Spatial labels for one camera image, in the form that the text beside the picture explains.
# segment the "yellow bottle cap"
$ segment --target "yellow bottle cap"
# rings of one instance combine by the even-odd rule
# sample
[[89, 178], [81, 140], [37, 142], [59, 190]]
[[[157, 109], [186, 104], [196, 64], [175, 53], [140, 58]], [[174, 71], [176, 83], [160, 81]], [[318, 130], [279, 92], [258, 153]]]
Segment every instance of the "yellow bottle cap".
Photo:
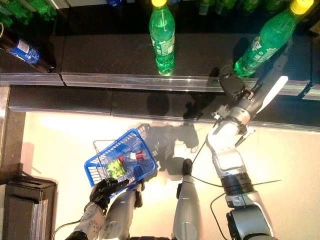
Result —
[[314, 0], [293, 0], [290, 4], [290, 9], [295, 14], [304, 14], [314, 4]]
[[152, 5], [155, 7], [162, 7], [166, 4], [167, 0], [151, 0]]

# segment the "white floor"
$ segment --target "white floor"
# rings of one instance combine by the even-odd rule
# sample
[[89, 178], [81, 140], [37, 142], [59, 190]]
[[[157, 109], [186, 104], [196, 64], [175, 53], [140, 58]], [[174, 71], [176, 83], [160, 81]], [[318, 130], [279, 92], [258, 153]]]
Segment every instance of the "white floor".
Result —
[[[156, 177], [145, 183], [143, 207], [134, 210], [130, 234], [170, 237], [177, 204], [176, 189], [181, 182], [181, 176], [176, 175], [176, 166], [180, 158], [193, 159], [196, 155], [184, 144], [184, 141], [196, 140], [190, 134], [192, 128], [178, 122], [103, 115], [26, 114], [21, 157], [23, 169], [33, 176], [58, 183], [56, 228], [78, 220], [89, 201], [91, 187], [84, 162], [95, 155], [93, 141], [117, 139], [141, 123], [150, 124], [154, 132], [162, 136], [159, 140], [166, 143], [164, 154], [156, 157], [158, 164], [166, 170], [159, 171]], [[199, 145], [211, 127], [210, 124], [194, 124]], [[99, 149], [108, 144], [100, 144]], [[282, 179], [281, 182], [255, 187], [272, 219], [277, 238], [319, 239], [320, 133], [256, 128], [256, 133], [239, 147], [239, 151], [253, 183]], [[193, 166], [193, 175], [220, 184], [211, 159], [211, 152], [205, 146]], [[223, 239], [209, 206], [223, 190], [197, 180], [195, 184], [201, 204], [204, 239]], [[230, 239], [226, 221], [229, 209], [224, 198], [217, 200], [213, 207], [224, 234]], [[74, 227], [61, 229], [55, 239], [64, 240]]]

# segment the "black cable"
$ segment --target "black cable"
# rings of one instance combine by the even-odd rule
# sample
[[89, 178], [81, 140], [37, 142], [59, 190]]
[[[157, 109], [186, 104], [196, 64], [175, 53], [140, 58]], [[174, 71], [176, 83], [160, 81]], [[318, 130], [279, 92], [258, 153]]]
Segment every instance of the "black cable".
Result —
[[60, 227], [58, 227], [58, 228], [53, 232], [53, 234], [52, 234], [52, 240], [55, 240], [55, 235], [56, 235], [56, 233], [57, 233], [60, 229], [62, 229], [62, 228], [65, 227], [65, 226], [68, 226], [68, 225], [80, 223], [80, 220], [81, 220], [81, 219], [79, 219], [78, 221], [69, 222], [69, 223], [63, 224], [63, 225], [61, 225]]
[[211, 182], [204, 181], [204, 180], [199, 179], [199, 178], [197, 178], [197, 177], [195, 177], [195, 176], [193, 176], [193, 175], [191, 175], [191, 177], [193, 177], [194, 179], [197, 179], [198, 181], [203, 182], [203, 183], [205, 183], [205, 184], [209, 184], [209, 185], [211, 185], [211, 186], [215, 186], [215, 187], [222, 188], [221, 185], [217, 185], [217, 184], [214, 184], [214, 183], [211, 183]]
[[214, 213], [214, 210], [212, 209], [212, 204], [213, 204], [216, 200], [218, 200], [219, 198], [221, 198], [223, 195], [225, 195], [225, 194], [226, 194], [226, 193], [224, 192], [224, 193], [220, 194], [219, 196], [217, 196], [215, 199], [213, 199], [212, 202], [210, 203], [210, 209], [211, 209], [212, 215], [213, 215], [213, 217], [214, 217], [214, 219], [215, 219], [215, 222], [216, 222], [216, 224], [217, 224], [217, 226], [218, 226], [218, 228], [219, 228], [219, 231], [220, 231], [222, 237], [224, 238], [224, 240], [228, 240], [228, 239], [225, 237], [224, 233], [222, 232], [221, 227], [220, 227], [220, 224], [219, 224], [219, 222], [218, 222], [218, 219], [217, 219], [217, 217], [216, 217], [216, 215], [215, 215], [215, 213]]
[[[215, 121], [215, 123], [214, 123], [214, 125], [212, 126], [212, 128], [214, 128], [214, 127], [216, 126], [216, 124], [217, 124], [217, 121]], [[192, 161], [192, 164], [194, 164], [194, 162], [196, 161], [199, 153], [201, 152], [201, 150], [202, 150], [202, 148], [204, 147], [205, 144], [206, 144], [206, 140], [204, 140], [204, 142], [203, 142], [202, 146], [200, 147], [198, 153], [195, 155], [195, 157], [194, 157], [194, 159], [193, 159], [193, 161]]]
[[[269, 184], [269, 183], [275, 183], [275, 182], [279, 182], [279, 181], [281, 181], [281, 179], [279, 179], [279, 180], [273, 180], [273, 181], [260, 182], [260, 183], [256, 183], [256, 184], [253, 184], [253, 185]], [[209, 182], [205, 182], [205, 181], [202, 181], [202, 182], [204, 182], [204, 183], [206, 183], [206, 184], [209, 184], [209, 185], [214, 185], [214, 184], [209, 183]], [[211, 209], [212, 215], [213, 215], [213, 217], [214, 217], [214, 219], [215, 219], [215, 222], [216, 222], [216, 224], [217, 224], [217, 226], [218, 226], [218, 228], [219, 228], [219, 231], [220, 231], [222, 237], [224, 238], [224, 240], [228, 240], [228, 239], [225, 237], [224, 233], [222, 232], [221, 227], [220, 227], [220, 224], [219, 224], [219, 222], [218, 222], [218, 219], [217, 219], [217, 217], [216, 217], [216, 215], [215, 215], [215, 213], [214, 213], [214, 210], [213, 210], [213, 208], [212, 208], [212, 204], [213, 204], [216, 200], [218, 200], [219, 198], [221, 198], [223, 195], [225, 195], [225, 194], [226, 194], [226, 193], [224, 192], [224, 193], [220, 194], [219, 196], [217, 196], [215, 199], [213, 199], [212, 202], [210, 203], [210, 209]]]
[[259, 182], [259, 183], [255, 183], [255, 184], [252, 184], [252, 185], [256, 186], [256, 185], [269, 184], [269, 183], [275, 183], [275, 182], [280, 182], [280, 181], [282, 181], [282, 179], [272, 180], [272, 181], [264, 181], [264, 182]]
[[192, 164], [194, 164], [194, 162], [196, 161], [199, 153], [201, 152], [202, 148], [204, 147], [204, 145], [206, 144], [206, 141], [203, 142], [202, 146], [200, 147], [199, 151], [197, 152], [197, 154], [195, 155], [193, 161], [192, 161]]

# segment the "green package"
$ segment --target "green package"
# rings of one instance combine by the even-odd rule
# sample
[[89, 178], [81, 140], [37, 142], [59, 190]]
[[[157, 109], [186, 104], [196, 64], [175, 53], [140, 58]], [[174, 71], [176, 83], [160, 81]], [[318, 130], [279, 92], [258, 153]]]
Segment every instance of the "green package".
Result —
[[113, 160], [113, 162], [109, 163], [105, 170], [107, 171], [110, 178], [118, 179], [126, 174], [126, 171], [124, 170], [122, 163], [119, 161], [118, 158]]

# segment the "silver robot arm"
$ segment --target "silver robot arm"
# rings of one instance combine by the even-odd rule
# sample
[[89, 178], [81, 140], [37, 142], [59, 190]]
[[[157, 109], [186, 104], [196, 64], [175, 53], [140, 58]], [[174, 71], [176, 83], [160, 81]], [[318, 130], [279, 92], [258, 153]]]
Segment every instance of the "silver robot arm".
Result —
[[[272, 240], [274, 230], [259, 193], [254, 189], [237, 146], [253, 131], [247, 123], [255, 117], [288, 81], [282, 70], [286, 54], [275, 61], [271, 71], [242, 95], [236, 106], [221, 106], [216, 125], [207, 135], [212, 161], [225, 191], [230, 212], [226, 214], [233, 240]], [[242, 134], [236, 142], [235, 136]]]

